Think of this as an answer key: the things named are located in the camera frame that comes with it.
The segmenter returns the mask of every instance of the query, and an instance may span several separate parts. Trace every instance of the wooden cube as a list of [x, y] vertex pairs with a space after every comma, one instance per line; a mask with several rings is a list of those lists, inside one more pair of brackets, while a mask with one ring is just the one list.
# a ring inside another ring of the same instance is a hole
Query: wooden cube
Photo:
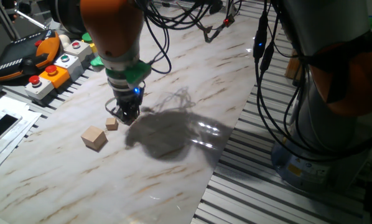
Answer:
[[106, 134], [102, 129], [90, 126], [82, 135], [82, 141], [87, 147], [99, 151], [107, 142]]
[[[292, 56], [295, 56], [295, 55], [298, 55], [297, 51], [295, 51], [295, 49], [292, 49]], [[294, 79], [294, 77], [297, 75], [297, 77], [295, 77], [295, 80], [299, 81], [300, 76], [302, 75], [302, 69], [299, 67], [300, 67], [299, 59], [290, 58], [286, 73], [284, 75], [290, 79]]]
[[116, 131], [118, 129], [118, 121], [116, 118], [107, 118], [106, 127], [108, 131]]

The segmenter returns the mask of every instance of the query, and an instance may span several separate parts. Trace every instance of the wire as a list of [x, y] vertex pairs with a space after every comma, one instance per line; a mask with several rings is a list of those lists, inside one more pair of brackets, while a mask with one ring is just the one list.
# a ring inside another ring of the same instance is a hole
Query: wire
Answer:
[[[157, 11], [154, 10], [155, 6], [153, 2], [146, 4], [144, 0], [135, 0], [135, 3], [154, 25], [160, 28], [183, 30], [195, 26], [197, 23], [199, 23], [213, 5], [213, 0], [197, 1], [189, 10], [175, 17], [167, 17], [158, 14]], [[186, 18], [188, 18], [188, 16], [197, 8], [199, 8], [199, 10], [196, 18], [192, 19], [191, 21], [185, 21]]]
[[229, 17], [229, 13], [230, 13], [232, 4], [233, 4], [233, 0], [230, 0], [229, 5], [226, 6], [226, 18]]
[[269, 11], [271, 10], [271, 7], [272, 7], [272, 1], [269, 3], [269, 7], [267, 9], [267, 13], [269, 14]]
[[[297, 129], [297, 132], [298, 132], [298, 135], [301, 139], [301, 141], [303, 141], [306, 145], [307, 142], [306, 140], [303, 138], [303, 136], [301, 135], [300, 133], [300, 130], [299, 130], [299, 113], [300, 113], [300, 109], [302, 107], [302, 102], [303, 102], [303, 99], [304, 99], [304, 86], [305, 86], [305, 65], [302, 65], [303, 67], [303, 75], [301, 76], [301, 81], [299, 82], [299, 85], [298, 85], [298, 88], [296, 89], [295, 93], [294, 93], [294, 96], [293, 96], [293, 99], [292, 101], [295, 99], [296, 97], [296, 94], [297, 92], [299, 91], [300, 92], [300, 96], [299, 96], [299, 102], [298, 102], [298, 105], [297, 105], [297, 118], [296, 118], [296, 126], [295, 128]], [[301, 145], [299, 142], [297, 142], [295, 139], [293, 139], [289, 133], [285, 133], [276, 123], [276, 121], [273, 119], [273, 117], [270, 115], [270, 112], [267, 110], [266, 108], [266, 105], [264, 103], [264, 99], [263, 99], [263, 95], [262, 95], [262, 91], [261, 91], [261, 85], [262, 85], [262, 80], [263, 80], [263, 75], [264, 75], [264, 71], [261, 72], [261, 74], [259, 74], [259, 59], [256, 59], [256, 63], [255, 63], [255, 70], [256, 70], [256, 79], [257, 79], [257, 83], [258, 83], [258, 94], [257, 94], [257, 106], [258, 106], [258, 111], [259, 111], [259, 115], [263, 121], [263, 123], [265, 124], [265, 127], [267, 128], [267, 130], [269, 131], [269, 133], [272, 135], [272, 137], [286, 150], [288, 150], [292, 155], [294, 156], [297, 156], [301, 159], [305, 159], [307, 161], [312, 161], [312, 162], [330, 162], [330, 161], [336, 161], [336, 160], [339, 160], [339, 159], [343, 159], [343, 158], [346, 158], [346, 157], [349, 157], [349, 156], [352, 156], [352, 155], [355, 155], [355, 154], [359, 154], [369, 148], [372, 148], [372, 138], [370, 139], [367, 139], [366, 141], [362, 142], [361, 144], [358, 144], [358, 145], [355, 145], [349, 149], [345, 149], [344, 151], [342, 152], [336, 152], [334, 150], [326, 150], [327, 152], [323, 152], [323, 149], [315, 149], [313, 147], [306, 147], [306, 146], [303, 146]], [[273, 133], [272, 129], [267, 125], [267, 122], [266, 122], [266, 119], [262, 113], [262, 109], [261, 109], [261, 103], [262, 103], [262, 108], [264, 109], [267, 117], [271, 120], [272, 124], [276, 127], [276, 129], [285, 137], [287, 138], [290, 142], [294, 143], [296, 146], [298, 146], [299, 148], [307, 151], [307, 152], [310, 152], [312, 154], [316, 154], [316, 155], [319, 155], [319, 156], [323, 156], [323, 157], [332, 157], [332, 158], [329, 158], [329, 159], [310, 159], [310, 158], [306, 158], [306, 157], [303, 157], [301, 155], [298, 155], [297, 153], [295, 153], [293, 150], [290, 150], [285, 144], [282, 143], [282, 141], [279, 140], [279, 138]]]
[[[298, 75], [298, 72], [300, 70], [302, 65], [300, 65], [295, 73], [295, 77]], [[290, 100], [290, 103], [288, 104], [287, 106], [287, 109], [286, 109], [286, 112], [284, 113], [284, 118], [283, 118], [283, 125], [284, 125], [284, 130], [286, 131], [287, 135], [288, 136], [291, 136], [290, 132], [288, 131], [288, 127], [287, 127], [287, 117], [288, 117], [288, 112], [289, 110], [291, 109], [291, 106], [292, 106], [292, 103], [294, 102], [295, 98], [297, 97], [297, 94], [300, 90], [300, 86], [298, 85], [297, 89], [295, 90], [295, 93], [294, 95], [292, 96], [291, 100]]]
[[273, 34], [271, 33], [271, 37], [272, 37], [272, 43], [274, 44], [274, 39], [276, 37], [276, 30], [277, 30], [277, 25], [279, 24], [279, 15], [276, 16], [276, 21], [274, 22], [274, 27], [273, 27]]
[[[158, 15], [160, 14], [160, 12], [157, 10], [157, 8], [154, 5], [152, 6], [152, 9], [153, 9], [153, 11], [155, 11], [156, 13], [158, 13]], [[162, 30], [164, 31], [164, 47], [163, 47], [163, 49], [165, 50], [165, 52], [160, 51], [153, 58], [153, 60], [151, 60], [149, 62], [150, 65], [152, 65], [153, 63], [158, 62], [161, 59], [163, 59], [165, 57], [165, 54], [167, 54], [168, 51], [169, 51], [169, 44], [170, 44], [169, 32], [168, 32], [168, 29], [167, 28], [162, 28]]]
[[160, 73], [160, 74], [168, 74], [168, 73], [170, 73], [171, 70], [172, 70], [171, 60], [169, 59], [169, 57], [168, 57], [168, 55], [167, 55], [167, 52], [162, 48], [160, 42], [157, 40], [157, 37], [154, 35], [154, 33], [153, 33], [153, 31], [152, 31], [152, 29], [151, 29], [151, 27], [150, 27], [149, 20], [147, 19], [147, 16], [146, 16], [146, 15], [144, 15], [144, 19], [146, 20], [146, 26], [147, 26], [147, 28], [149, 29], [149, 32], [150, 32], [151, 36], [153, 37], [153, 39], [154, 39], [154, 41], [156, 42], [157, 46], [160, 48], [161, 52], [164, 54], [165, 59], [167, 59], [167, 61], [168, 61], [168, 67], [169, 67], [169, 68], [168, 68], [168, 71], [166, 71], [166, 72], [159, 71], [159, 70], [157, 70], [157, 69], [155, 69], [155, 68], [151, 68], [151, 69], [152, 69], [153, 71], [157, 72], [157, 73]]
[[239, 0], [239, 1], [236, 1], [235, 3], [233, 3], [234, 5], [237, 4], [237, 3], [240, 3], [240, 5], [238, 6], [238, 9], [236, 11], [236, 15], [240, 12], [240, 9], [241, 9], [241, 3], [243, 3], [244, 0]]
[[[271, 37], [272, 37], [272, 39], [273, 39], [274, 36], [273, 36], [273, 33], [272, 33], [271, 28], [269, 27], [269, 24], [267, 25], [267, 28], [269, 29], [269, 32], [270, 32]], [[275, 42], [274, 42], [274, 47], [276, 48], [277, 52], [279, 52], [279, 54], [281, 54], [283, 57], [286, 57], [286, 58], [297, 58], [297, 57], [299, 57], [298, 55], [286, 55], [286, 54], [282, 53], [282, 52], [277, 48], [277, 45], [276, 45]]]
[[267, 10], [267, 0], [264, 1], [264, 5], [263, 5], [263, 11], [266, 12]]

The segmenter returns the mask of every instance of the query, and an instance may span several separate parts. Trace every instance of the paper document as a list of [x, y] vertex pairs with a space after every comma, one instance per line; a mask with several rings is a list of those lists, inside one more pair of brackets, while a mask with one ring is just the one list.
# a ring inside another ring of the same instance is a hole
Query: paper document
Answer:
[[8, 133], [0, 139], [0, 165], [21, 142], [30, 128], [41, 116], [40, 113], [29, 111], [26, 103], [10, 99], [8, 97], [0, 98], [0, 111], [11, 111], [22, 116]]

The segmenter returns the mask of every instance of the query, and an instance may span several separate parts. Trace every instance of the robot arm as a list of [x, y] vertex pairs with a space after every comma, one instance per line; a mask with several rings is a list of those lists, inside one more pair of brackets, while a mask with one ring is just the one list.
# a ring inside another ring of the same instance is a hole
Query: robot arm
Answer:
[[372, 31], [366, 1], [275, 0], [294, 47], [327, 106], [342, 116], [372, 112]]
[[[117, 106], [109, 112], [131, 124], [139, 116], [142, 103], [144, 86], [139, 87], [139, 83], [151, 72], [149, 65], [139, 61], [143, 13], [127, 0], [81, 0], [80, 9], [116, 98]], [[132, 85], [127, 73], [136, 75]]]

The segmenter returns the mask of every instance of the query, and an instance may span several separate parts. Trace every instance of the white marble table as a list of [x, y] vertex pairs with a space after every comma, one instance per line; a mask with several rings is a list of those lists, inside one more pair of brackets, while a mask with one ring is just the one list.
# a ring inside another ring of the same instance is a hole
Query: white marble table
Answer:
[[[203, 23], [217, 26], [223, 17]], [[170, 32], [172, 73], [147, 78], [145, 112], [118, 131], [105, 129], [104, 103], [113, 93], [104, 72], [89, 78], [0, 167], [0, 217], [9, 223], [190, 223], [255, 83], [256, 28], [252, 19], [236, 17], [211, 44], [196, 27]], [[144, 29], [141, 59], [157, 52]], [[105, 129], [108, 143], [100, 152], [81, 140], [91, 125]]]

